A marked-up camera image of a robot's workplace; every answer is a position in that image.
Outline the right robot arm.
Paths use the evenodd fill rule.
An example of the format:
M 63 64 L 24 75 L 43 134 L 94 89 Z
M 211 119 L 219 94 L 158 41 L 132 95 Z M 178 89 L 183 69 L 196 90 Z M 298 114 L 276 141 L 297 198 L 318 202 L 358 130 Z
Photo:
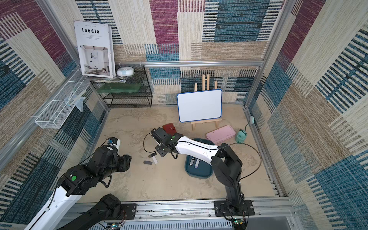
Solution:
M 150 135 L 158 144 L 155 151 L 162 157 L 168 153 L 188 155 L 212 167 L 217 180 L 225 186 L 227 195 L 225 200 L 214 201 L 217 217 L 255 215 L 252 201 L 246 200 L 241 190 L 242 161 L 232 150 L 230 144 L 209 145 L 182 134 L 170 135 L 161 127 L 153 129 Z

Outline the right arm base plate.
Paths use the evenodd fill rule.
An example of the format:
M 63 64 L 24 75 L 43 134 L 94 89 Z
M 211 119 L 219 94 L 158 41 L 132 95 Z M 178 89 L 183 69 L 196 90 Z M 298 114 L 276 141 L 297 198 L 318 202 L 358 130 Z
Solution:
M 226 200 L 214 201 L 216 217 L 254 216 L 255 210 L 251 200 L 243 200 L 239 205 L 233 205 Z

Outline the white lilac usb drive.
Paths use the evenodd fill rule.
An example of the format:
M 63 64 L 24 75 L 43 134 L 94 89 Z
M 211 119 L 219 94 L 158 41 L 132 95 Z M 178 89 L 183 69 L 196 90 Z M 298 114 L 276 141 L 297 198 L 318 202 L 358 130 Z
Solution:
M 197 159 L 197 160 L 195 161 L 195 169 L 197 169 L 197 168 L 198 168 L 199 163 L 200 163 L 200 160 L 199 160 L 199 159 Z

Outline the teal plastic storage box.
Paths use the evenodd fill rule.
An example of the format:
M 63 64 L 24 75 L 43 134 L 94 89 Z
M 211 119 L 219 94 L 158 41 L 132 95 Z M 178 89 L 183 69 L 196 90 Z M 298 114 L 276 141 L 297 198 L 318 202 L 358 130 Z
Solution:
M 186 156 L 184 169 L 186 173 L 191 177 L 199 179 L 208 179 L 213 174 L 213 169 L 210 164 L 211 159 L 209 155 L 209 150 L 213 147 L 214 143 L 210 140 L 197 138 L 191 140 L 190 145 L 192 145 L 193 142 L 195 143 L 195 146 L 192 147 L 192 149 L 194 150 L 191 150 L 189 153 L 194 153 L 194 156 L 192 155 Z M 195 161 L 194 164 L 190 166 L 189 163 L 192 158 L 194 158 Z M 195 162 L 197 159 L 200 160 L 200 163 L 198 168 L 195 169 Z

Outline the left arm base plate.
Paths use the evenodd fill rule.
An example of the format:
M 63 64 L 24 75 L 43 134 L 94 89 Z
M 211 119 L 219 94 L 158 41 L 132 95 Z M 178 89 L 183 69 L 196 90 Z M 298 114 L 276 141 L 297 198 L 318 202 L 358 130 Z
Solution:
M 137 203 L 121 203 L 116 220 L 133 220 L 136 215 Z

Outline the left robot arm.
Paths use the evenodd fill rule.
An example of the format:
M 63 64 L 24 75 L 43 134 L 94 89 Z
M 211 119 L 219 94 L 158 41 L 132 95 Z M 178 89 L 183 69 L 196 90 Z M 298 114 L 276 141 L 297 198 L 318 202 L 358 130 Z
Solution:
M 129 170 L 131 156 L 119 155 L 121 141 L 109 138 L 98 147 L 91 159 L 68 169 L 58 180 L 50 199 L 26 226 L 27 230 L 53 230 L 72 206 L 98 183 L 110 186 L 113 173 Z M 63 230 L 88 230 L 106 219 L 118 219 L 124 214 L 120 200 L 112 194 L 103 196 L 90 210 L 62 227 Z

